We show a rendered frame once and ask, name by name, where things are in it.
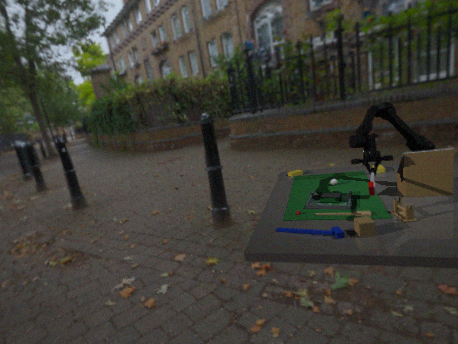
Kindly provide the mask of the blue golf putter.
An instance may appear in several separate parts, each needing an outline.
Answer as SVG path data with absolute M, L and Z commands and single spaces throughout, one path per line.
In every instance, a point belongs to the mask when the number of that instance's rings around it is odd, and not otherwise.
M 292 232 L 292 233 L 309 233 L 309 234 L 327 234 L 335 235 L 337 238 L 345 237 L 344 231 L 339 227 L 331 227 L 332 230 L 315 230 L 315 229 L 296 229 L 296 228 L 276 228 L 277 232 Z

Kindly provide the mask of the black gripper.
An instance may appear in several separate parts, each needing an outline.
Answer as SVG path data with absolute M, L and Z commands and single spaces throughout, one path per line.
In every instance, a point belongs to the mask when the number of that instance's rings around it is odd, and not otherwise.
M 371 147 L 364 147 L 364 150 L 367 150 L 367 152 L 372 152 L 372 150 L 374 150 L 374 152 L 376 151 L 376 146 L 371 146 Z M 380 158 L 376 158 L 376 161 L 374 163 L 374 177 L 376 175 L 376 170 L 377 170 L 377 167 L 378 167 L 378 164 L 380 164 L 381 162 L 380 161 L 392 161 L 393 160 L 393 156 L 392 155 L 388 155 L 388 156 L 384 156 L 384 157 L 380 157 Z M 352 165 L 354 164 L 359 164 L 359 163 L 363 163 L 362 165 L 365 165 L 370 176 L 371 176 L 371 170 L 370 170 L 370 166 L 368 164 L 368 162 L 374 162 L 374 161 L 365 161 L 365 160 L 360 160 L 360 159 L 352 159 L 351 160 L 351 163 Z

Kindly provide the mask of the green putting mat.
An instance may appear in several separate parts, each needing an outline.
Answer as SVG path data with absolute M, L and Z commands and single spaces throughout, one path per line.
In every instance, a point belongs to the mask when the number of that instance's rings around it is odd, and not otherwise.
M 331 185 L 330 180 L 337 179 L 337 185 Z M 298 179 L 293 181 L 288 204 L 286 207 L 283 221 L 293 220 L 335 220 L 335 219 L 354 219 L 355 215 L 315 215 L 315 213 L 347 213 L 354 211 L 370 211 L 371 219 L 383 218 L 392 219 L 382 200 L 378 195 L 369 195 L 369 180 L 366 175 Z M 339 203 L 331 205 L 340 205 L 349 202 L 350 190 L 352 190 L 351 208 L 350 209 L 305 209 L 305 204 L 312 192 L 320 199 L 322 193 L 341 193 Z M 322 196 L 321 194 L 321 196 Z M 300 215 L 296 211 L 301 211 Z

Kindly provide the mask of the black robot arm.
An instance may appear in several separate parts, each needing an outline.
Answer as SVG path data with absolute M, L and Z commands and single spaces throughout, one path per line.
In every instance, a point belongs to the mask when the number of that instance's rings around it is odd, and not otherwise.
M 391 124 L 399 131 L 399 133 L 406 139 L 406 146 L 412 152 L 419 151 L 430 151 L 435 150 L 436 146 L 431 144 L 427 138 L 421 134 L 415 133 L 408 125 L 406 125 L 402 119 L 396 114 L 396 109 L 390 102 L 383 102 L 377 105 L 372 105 L 365 115 L 363 123 L 356 130 L 354 135 L 351 135 L 349 145 L 351 148 L 362 148 L 376 146 L 375 138 L 378 137 L 375 133 L 368 135 L 372 131 L 372 121 L 375 117 L 381 117 L 389 120 Z M 372 150 L 367 152 L 364 150 L 363 160 L 365 161 L 376 161 L 376 158 L 380 158 L 380 151 Z

